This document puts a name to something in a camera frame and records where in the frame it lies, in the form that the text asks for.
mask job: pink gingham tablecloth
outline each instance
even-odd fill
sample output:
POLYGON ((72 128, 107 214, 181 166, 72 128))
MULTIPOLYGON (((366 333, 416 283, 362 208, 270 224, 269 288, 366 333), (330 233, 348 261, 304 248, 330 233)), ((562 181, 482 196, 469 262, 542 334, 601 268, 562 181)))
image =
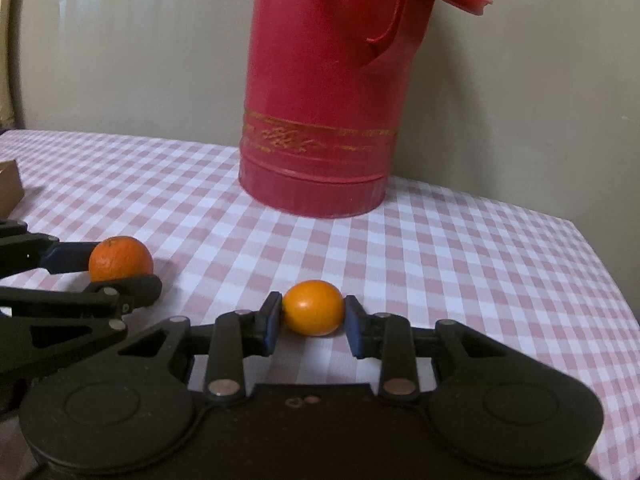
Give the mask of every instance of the pink gingham tablecloth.
MULTIPOLYGON (((178 140, 10 131, 0 160, 11 158, 26 188, 12 216, 32 232, 65 241, 127 234, 148 245, 164 292, 126 317, 130 330, 173 314, 210 323, 258 309, 270 290, 327 280, 368 312, 419 327, 456 319, 588 384, 606 413, 589 464, 606 479, 640 475, 640 329, 571 222, 400 178, 367 215, 297 218, 241 190, 235 148, 178 140)), ((1 283, 82 290, 87 281, 37 270, 1 283)), ((249 384, 376 386, 379 370, 353 359, 344 335, 285 332, 273 357, 246 362, 249 384)), ((198 373, 202 364, 196 387, 198 373)), ((428 363, 420 381, 434 386, 428 363)), ((17 421, 0 426, 0 478, 32 466, 17 421)))

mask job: rivet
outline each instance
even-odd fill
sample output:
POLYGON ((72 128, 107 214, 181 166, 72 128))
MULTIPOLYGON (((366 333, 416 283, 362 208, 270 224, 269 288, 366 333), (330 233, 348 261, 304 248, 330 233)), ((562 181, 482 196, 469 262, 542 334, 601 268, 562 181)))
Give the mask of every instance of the rivet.
POLYGON ((284 403, 290 408, 302 408, 303 401, 300 397, 291 397, 290 399, 285 400, 284 403))
POLYGON ((389 395, 401 397, 415 391, 415 383, 409 379, 389 379, 382 387, 389 395))
POLYGON ((217 379, 211 381, 207 389, 218 397, 228 397, 240 391, 240 384, 232 379, 217 379))
POLYGON ((120 320, 120 319, 110 319, 109 320, 109 326, 111 328, 113 328, 114 330, 117 330, 118 332, 120 332, 121 330, 126 329, 127 325, 124 323, 124 321, 120 320))

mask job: gold decorative band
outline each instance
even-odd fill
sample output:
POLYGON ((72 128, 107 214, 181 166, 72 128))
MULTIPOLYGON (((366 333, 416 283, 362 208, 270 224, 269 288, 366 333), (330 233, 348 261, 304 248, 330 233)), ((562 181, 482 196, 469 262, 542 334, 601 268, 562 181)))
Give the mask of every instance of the gold decorative band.
POLYGON ((296 121, 287 121, 276 117, 269 117, 267 115, 254 112, 249 109, 245 109, 244 113, 251 118, 262 121, 263 123, 273 124, 274 126, 280 126, 284 128, 291 128, 292 126, 300 126, 302 128, 312 128, 314 130, 322 130, 323 133, 331 133, 339 136, 363 136, 363 137, 378 137, 378 136, 395 136, 398 134, 397 130, 353 130, 350 128, 333 128, 331 126, 322 126, 320 124, 307 124, 299 123, 296 121))

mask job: red metal bucket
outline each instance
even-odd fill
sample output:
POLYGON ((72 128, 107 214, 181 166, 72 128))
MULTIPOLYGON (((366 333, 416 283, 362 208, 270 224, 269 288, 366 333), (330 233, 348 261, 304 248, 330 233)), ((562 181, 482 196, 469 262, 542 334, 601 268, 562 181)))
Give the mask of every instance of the red metal bucket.
MULTIPOLYGON (((491 0, 444 0, 482 14, 491 0)), ((255 0, 240 183, 269 206, 377 207, 434 0, 255 0)))

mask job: orange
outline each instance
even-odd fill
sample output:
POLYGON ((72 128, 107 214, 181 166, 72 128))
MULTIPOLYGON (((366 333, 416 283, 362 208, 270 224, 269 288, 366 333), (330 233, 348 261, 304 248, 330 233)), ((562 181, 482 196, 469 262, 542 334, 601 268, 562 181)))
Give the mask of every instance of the orange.
POLYGON ((89 257, 92 282, 152 274, 154 261, 145 245, 130 236, 114 236, 96 245, 89 257))
POLYGON ((294 285, 282 299, 284 321, 302 335, 327 335, 344 320, 344 299, 331 283, 311 280, 294 285))

